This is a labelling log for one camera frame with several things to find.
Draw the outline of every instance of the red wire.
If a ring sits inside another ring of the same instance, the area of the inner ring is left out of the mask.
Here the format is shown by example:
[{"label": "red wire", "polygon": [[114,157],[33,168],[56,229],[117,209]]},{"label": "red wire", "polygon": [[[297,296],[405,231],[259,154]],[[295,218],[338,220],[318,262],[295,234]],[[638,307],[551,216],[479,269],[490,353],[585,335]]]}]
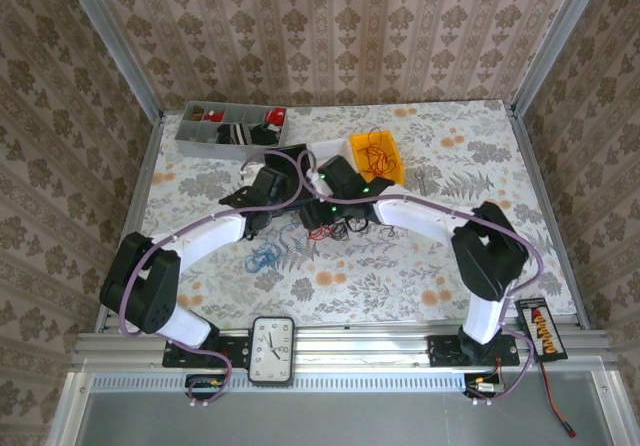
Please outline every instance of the red wire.
[{"label": "red wire", "polygon": [[553,400],[553,391],[551,390],[551,381],[549,380],[549,375],[547,374],[547,368],[544,367],[544,363],[540,363],[540,369],[542,370],[542,375],[544,376],[544,386],[547,390],[547,396],[549,397],[549,403],[551,404],[551,409],[556,413],[558,419],[562,422],[566,421],[564,415],[560,412],[558,407],[556,406],[555,401]]},{"label": "red wire", "polygon": [[570,438],[575,438],[577,436],[575,430],[569,425],[569,422],[566,420],[564,415],[560,412],[558,407],[556,406],[556,402],[553,399],[553,391],[551,390],[551,380],[549,375],[547,374],[547,368],[544,367],[544,363],[540,362],[540,369],[542,370],[542,377],[544,378],[544,387],[547,390],[547,397],[549,398],[549,404],[551,405],[551,409],[554,414],[562,423],[562,427],[565,429]]},{"label": "red wire", "polygon": [[323,239],[327,239],[330,236],[331,236],[330,226],[322,226],[318,229],[314,229],[313,231],[309,231],[309,239],[313,241],[322,241]]},{"label": "red wire", "polygon": [[[378,130],[380,140],[377,144],[371,140],[371,134]],[[384,176],[396,169],[395,155],[386,153],[382,148],[382,131],[379,127],[371,128],[367,135],[369,146],[359,149],[358,152],[364,152],[369,162],[368,169],[364,172],[373,176]]]}]

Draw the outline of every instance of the aluminum frame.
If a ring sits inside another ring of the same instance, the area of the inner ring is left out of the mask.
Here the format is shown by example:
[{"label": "aluminum frame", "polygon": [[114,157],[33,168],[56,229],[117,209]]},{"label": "aluminum frame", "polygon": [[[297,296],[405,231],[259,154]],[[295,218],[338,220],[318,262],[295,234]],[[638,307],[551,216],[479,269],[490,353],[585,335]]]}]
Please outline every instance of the aluminum frame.
[{"label": "aluminum frame", "polygon": [[[129,205],[129,211],[122,227],[122,234],[120,235],[120,242],[124,237],[137,231],[142,226],[144,220],[144,212],[147,207],[147,199],[149,198],[149,190],[151,188],[151,180],[153,179],[153,171],[156,167],[156,159],[158,152],[160,151],[160,144],[162,143],[162,132],[164,131],[164,125],[162,119],[159,118],[149,136],[149,142],[147,143],[147,150],[145,151],[142,164],[140,165],[140,173],[138,173],[138,179],[136,181],[136,187],[133,190],[131,196],[131,204]],[[93,331],[99,333],[104,327],[105,321],[109,310],[103,304],[100,305],[98,311],[98,317],[96,318]]]},{"label": "aluminum frame", "polygon": [[524,116],[527,112],[588,2],[589,0],[564,0],[562,2],[513,98],[517,116]]},{"label": "aluminum frame", "polygon": [[93,27],[98,31],[109,54],[129,84],[140,107],[152,124],[162,116],[156,92],[148,82],[144,68],[138,63],[135,54],[127,44],[121,28],[118,27],[105,0],[78,0],[87,13]]},{"label": "aluminum frame", "polygon": [[[616,358],[609,348],[606,333],[581,329],[573,315],[557,319],[557,327],[569,359],[547,363],[548,370],[591,372],[614,444],[640,444],[638,427],[620,375],[615,369]],[[515,321],[512,318],[509,323],[513,325]],[[477,367],[430,367],[426,337],[455,334],[460,324],[460,321],[446,320],[424,325],[397,323],[298,328],[295,370],[297,374],[326,377],[364,374],[389,378],[416,375],[446,377],[448,373],[486,370]],[[235,329],[222,331],[221,334],[246,336],[247,333],[247,330]],[[521,365],[505,368],[507,372],[519,371],[528,354],[526,343],[517,341],[516,344]],[[176,374],[203,371],[193,368],[162,368],[164,348],[164,340],[155,336],[138,339],[121,336],[117,317],[112,313],[106,320],[103,333],[80,335],[49,444],[75,444],[93,381],[101,373],[119,372],[132,377],[148,373],[154,377],[173,378]],[[243,374],[244,371],[235,369],[234,375]]]},{"label": "aluminum frame", "polygon": [[564,241],[560,234],[560,228],[558,227],[558,222],[556,221],[556,216],[553,212],[553,207],[551,206],[551,200],[549,199],[547,188],[544,186],[542,173],[540,172],[540,167],[536,161],[536,155],[533,151],[533,145],[531,144],[529,133],[527,133],[524,119],[522,119],[522,116],[516,116],[511,104],[504,103],[504,106],[507,111],[507,115],[509,116],[509,120],[511,121],[511,127],[513,129],[513,134],[516,137],[516,142],[518,143],[518,149],[522,155],[525,167],[529,172],[531,184],[538,198],[538,204],[540,205],[542,216],[544,217],[544,221],[549,229],[549,236],[551,237],[553,248],[558,255],[558,262],[560,263],[560,267],[564,273],[567,286],[569,286],[571,299],[573,299],[573,304],[576,307],[578,321],[584,329],[589,329],[591,327],[589,317],[587,316],[587,311],[584,307],[584,303],[582,302],[578,283],[575,275],[573,274],[571,263],[569,262],[569,255],[567,254],[567,249],[564,246]]}]

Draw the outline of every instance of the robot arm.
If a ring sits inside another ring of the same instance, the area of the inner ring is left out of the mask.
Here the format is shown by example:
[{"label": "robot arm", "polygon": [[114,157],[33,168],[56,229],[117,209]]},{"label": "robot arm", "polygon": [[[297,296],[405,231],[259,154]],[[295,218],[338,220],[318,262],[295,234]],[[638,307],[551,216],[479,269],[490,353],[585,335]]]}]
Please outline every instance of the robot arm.
[{"label": "robot arm", "polygon": [[[361,199],[380,194],[400,194],[405,198],[415,196],[402,186],[382,178],[366,183],[346,161],[340,157],[334,159],[336,161],[323,166],[324,170],[320,169],[321,184],[318,178],[312,178],[312,182],[336,198]],[[284,184],[282,178],[270,168],[263,170],[251,188],[243,188],[221,203],[230,209],[278,203],[275,190]],[[500,209],[492,203],[484,203],[471,213],[513,230]],[[338,208],[312,199],[300,206],[300,217],[308,229],[332,224],[345,216],[406,228],[445,245],[451,244],[462,279],[470,290],[469,309],[461,335],[467,342],[481,347],[498,334],[506,290],[510,282],[520,275],[528,257],[522,246],[487,228],[410,201],[382,199]],[[218,248],[253,237],[266,227],[269,220],[270,217],[263,213],[232,214],[213,219],[159,249],[136,278],[127,304],[126,319],[144,333],[160,334],[193,348],[205,347],[207,339],[217,335],[219,330],[177,304],[180,275]],[[153,238],[139,233],[132,233],[123,240],[100,292],[102,304],[113,311],[118,310],[124,286],[134,266],[153,242]]]}]

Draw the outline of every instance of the gray plastic tray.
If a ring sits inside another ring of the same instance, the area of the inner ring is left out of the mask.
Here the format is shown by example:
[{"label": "gray plastic tray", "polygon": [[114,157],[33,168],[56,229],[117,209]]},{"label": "gray plastic tray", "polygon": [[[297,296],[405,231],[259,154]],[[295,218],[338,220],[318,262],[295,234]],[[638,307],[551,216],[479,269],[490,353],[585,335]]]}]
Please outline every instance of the gray plastic tray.
[{"label": "gray plastic tray", "polygon": [[[204,116],[209,111],[222,111],[222,121],[191,121],[193,107],[200,106],[204,109]],[[216,144],[218,127],[221,124],[243,123],[255,126],[264,122],[267,113],[277,106],[254,106],[250,104],[215,103],[212,101],[189,101],[184,111],[180,127],[176,134],[176,143],[185,156],[206,159],[229,159],[244,161],[256,151],[267,149],[269,146],[242,146],[236,144]],[[280,131],[278,146],[284,146],[289,132],[289,118],[285,115],[284,124]]]}]

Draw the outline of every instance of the wallpaper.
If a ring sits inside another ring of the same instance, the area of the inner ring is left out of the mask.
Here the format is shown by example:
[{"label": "wallpaper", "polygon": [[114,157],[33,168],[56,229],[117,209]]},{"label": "wallpaper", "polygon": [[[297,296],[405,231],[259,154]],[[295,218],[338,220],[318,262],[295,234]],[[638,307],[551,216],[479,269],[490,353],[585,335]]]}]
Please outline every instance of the wallpaper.
[{"label": "wallpaper", "polygon": [[0,0],[0,444],[44,444],[149,134],[77,0]]},{"label": "wallpaper", "polygon": [[640,411],[640,0],[591,0],[525,116],[596,327]]},{"label": "wallpaper", "polygon": [[166,109],[510,101],[562,0],[106,0]]}]

